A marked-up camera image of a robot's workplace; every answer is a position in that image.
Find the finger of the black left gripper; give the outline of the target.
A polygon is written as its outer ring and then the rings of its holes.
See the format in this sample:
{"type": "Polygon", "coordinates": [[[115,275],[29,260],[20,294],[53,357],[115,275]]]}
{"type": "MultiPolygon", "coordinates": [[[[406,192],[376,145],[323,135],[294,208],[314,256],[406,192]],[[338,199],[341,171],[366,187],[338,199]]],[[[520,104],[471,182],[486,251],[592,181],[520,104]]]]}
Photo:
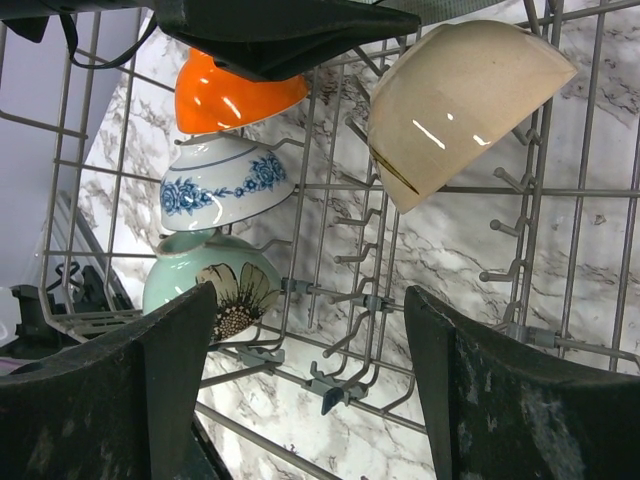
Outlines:
{"type": "Polygon", "coordinates": [[[414,32],[420,18],[352,1],[156,1],[160,29],[252,81],[282,81],[363,44],[414,32]]]}

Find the white round bowl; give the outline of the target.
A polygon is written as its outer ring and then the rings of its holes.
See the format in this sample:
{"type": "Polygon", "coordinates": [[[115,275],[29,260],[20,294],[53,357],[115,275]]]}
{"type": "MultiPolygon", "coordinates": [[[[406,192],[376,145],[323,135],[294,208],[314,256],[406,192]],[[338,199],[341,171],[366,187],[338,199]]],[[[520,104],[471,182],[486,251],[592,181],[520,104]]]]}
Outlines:
{"type": "Polygon", "coordinates": [[[211,56],[192,48],[175,84],[177,128],[190,135],[238,129],[283,113],[308,92],[301,75],[255,82],[219,68],[211,56]]]}

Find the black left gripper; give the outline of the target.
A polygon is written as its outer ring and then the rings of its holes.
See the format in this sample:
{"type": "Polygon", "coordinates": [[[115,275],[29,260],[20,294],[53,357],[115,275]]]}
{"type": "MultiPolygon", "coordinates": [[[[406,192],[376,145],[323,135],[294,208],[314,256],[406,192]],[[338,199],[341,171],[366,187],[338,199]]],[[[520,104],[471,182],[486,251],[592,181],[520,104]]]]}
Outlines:
{"type": "Polygon", "coordinates": [[[169,0],[1,0],[1,22],[22,38],[40,43],[50,17],[143,8],[164,19],[183,11],[183,5],[169,0]]]}

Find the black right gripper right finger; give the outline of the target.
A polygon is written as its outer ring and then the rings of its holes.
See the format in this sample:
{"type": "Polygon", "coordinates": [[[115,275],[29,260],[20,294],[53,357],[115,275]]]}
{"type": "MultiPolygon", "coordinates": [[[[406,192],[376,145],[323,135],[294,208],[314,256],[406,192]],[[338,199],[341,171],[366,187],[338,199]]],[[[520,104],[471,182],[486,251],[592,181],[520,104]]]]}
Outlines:
{"type": "Polygon", "coordinates": [[[553,357],[405,292],[439,479],[636,479],[639,379],[553,357]]]}

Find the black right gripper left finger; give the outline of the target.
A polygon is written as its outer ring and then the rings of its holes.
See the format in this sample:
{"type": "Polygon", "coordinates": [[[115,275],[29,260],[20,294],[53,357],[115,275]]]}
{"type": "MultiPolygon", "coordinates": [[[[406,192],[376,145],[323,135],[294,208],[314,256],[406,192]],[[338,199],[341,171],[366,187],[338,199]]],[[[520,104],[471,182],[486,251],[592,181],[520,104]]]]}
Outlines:
{"type": "Polygon", "coordinates": [[[4,479],[174,479],[217,313],[211,283],[1,378],[4,479]]]}

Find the celadon green bowl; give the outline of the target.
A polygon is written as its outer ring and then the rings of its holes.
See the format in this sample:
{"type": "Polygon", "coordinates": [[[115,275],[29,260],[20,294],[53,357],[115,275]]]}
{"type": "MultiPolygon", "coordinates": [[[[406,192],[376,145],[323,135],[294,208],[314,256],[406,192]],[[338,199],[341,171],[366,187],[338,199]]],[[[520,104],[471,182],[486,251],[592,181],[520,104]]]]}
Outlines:
{"type": "Polygon", "coordinates": [[[148,314],[201,283],[216,290],[211,342],[226,341],[257,324],[281,292],[282,277],[248,242],[218,229],[175,232],[156,248],[142,311],[148,314]]]}

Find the blue floral bowl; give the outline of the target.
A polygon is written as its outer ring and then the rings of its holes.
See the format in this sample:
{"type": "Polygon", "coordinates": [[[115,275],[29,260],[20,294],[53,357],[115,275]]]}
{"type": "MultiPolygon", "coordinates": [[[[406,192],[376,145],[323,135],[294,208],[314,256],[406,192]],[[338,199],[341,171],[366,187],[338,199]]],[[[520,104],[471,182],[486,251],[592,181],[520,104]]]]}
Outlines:
{"type": "Polygon", "coordinates": [[[179,145],[161,180],[161,225],[172,232],[226,226],[281,204],[294,187],[271,149],[234,135],[197,136],[179,145]]]}

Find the beige patterned bowl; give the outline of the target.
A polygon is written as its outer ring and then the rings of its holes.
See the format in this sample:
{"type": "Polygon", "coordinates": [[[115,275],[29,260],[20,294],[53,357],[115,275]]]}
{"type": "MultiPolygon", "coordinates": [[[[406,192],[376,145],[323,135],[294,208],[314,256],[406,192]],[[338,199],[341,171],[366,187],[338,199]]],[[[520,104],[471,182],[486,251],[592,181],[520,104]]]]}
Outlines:
{"type": "Polygon", "coordinates": [[[396,209],[414,209],[576,73],[555,46],[499,21],[442,24],[423,36],[370,100],[368,147],[396,209]]]}

